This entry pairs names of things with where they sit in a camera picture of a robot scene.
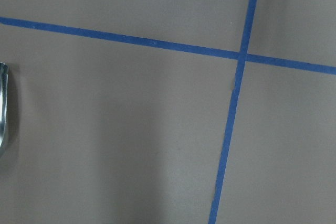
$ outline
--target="blue grid line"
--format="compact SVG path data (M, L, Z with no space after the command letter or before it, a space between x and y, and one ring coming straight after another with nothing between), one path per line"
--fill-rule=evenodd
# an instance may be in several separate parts
M22 27L22 28L29 28L29 29L36 29L36 30L43 30L43 31L50 31L53 33L70 34L70 35L76 35L76 36L81 36L81 37L117 41L121 43L129 43L129 44L140 45L140 46L156 47L156 48L181 51L181 52L190 52L192 54L214 56L214 57L227 58L227 59L233 59L233 60L238 60L238 56L239 56L239 53L234 52L234 51L209 48L209 47L201 47L201 46L193 46L193 45L188 45L188 44L174 43L174 42L155 40L155 39L147 39L147 38L141 38L141 37L135 37L135 36L122 35L122 34L114 34L114 33L108 33L104 31L96 31L96 30L82 29L82 28L76 28L76 27L34 22L34 21L28 21L28 20L23 20L23 19L0 17L0 24ZM246 61L336 75L336 67L320 65L320 64L313 64L313 63L308 63L308 62L303 62L303 61L287 60L287 59L280 59L280 58L275 58L275 57L252 55L252 54L247 54Z
M256 9L257 0L249 0L244 24L243 35L241 38L240 52L238 57L238 63L236 68L235 75L235 88L231 94L231 101L225 126L223 147L221 152L221 157L219 159L218 172L216 177L215 184L215 194L214 199L211 204L210 215L209 215L209 224L215 224L218 214L219 202L221 199L221 193L224 183L224 175L226 169L227 158L230 149L230 143L232 138L232 132L235 123L236 111L238 106L238 99L240 94L241 82L243 80L245 62L247 58L247 50L250 42L252 24L254 19L254 13Z

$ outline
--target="shiny metal handle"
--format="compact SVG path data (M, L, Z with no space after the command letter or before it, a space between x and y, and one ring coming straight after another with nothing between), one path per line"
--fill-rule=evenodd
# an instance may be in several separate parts
M0 63L0 156L7 146L7 84L8 84L8 66Z

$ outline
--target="curved metal edge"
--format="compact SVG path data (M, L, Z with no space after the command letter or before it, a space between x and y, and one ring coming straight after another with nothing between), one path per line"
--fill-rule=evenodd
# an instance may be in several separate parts
M7 132L7 86L8 86L8 66L0 63L0 156L6 150L8 143Z

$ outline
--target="vertical blue line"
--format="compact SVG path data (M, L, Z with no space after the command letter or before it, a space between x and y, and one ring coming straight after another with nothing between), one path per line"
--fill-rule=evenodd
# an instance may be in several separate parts
M231 101L230 101L230 106L229 106L229 111L228 111L228 116L227 116L227 121L226 121L222 153L220 155L221 157L219 159L219 165L218 165L218 172L217 172L216 185L215 185L215 195L214 195L214 199L211 204L209 224L216 223L219 201L221 199L222 187L223 187L223 182L224 182L224 174L225 174L225 168L226 168L226 163L227 163L227 157L229 153L229 147L230 147L230 142L232 138L235 117L236 117L240 86L243 80L247 49L248 49L248 45L250 41L254 13L256 9L256 3L257 3L257 0L248 1L247 13L246 13L245 24L244 24L244 31L243 31L243 36L241 38L240 51L238 55L238 63L237 63L237 68L236 68L235 88L231 94Z

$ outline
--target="metallic utensil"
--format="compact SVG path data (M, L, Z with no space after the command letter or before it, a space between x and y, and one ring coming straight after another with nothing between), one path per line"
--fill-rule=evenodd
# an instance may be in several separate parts
M8 66L0 63L0 156L5 151L8 142L7 134L7 84L8 84Z

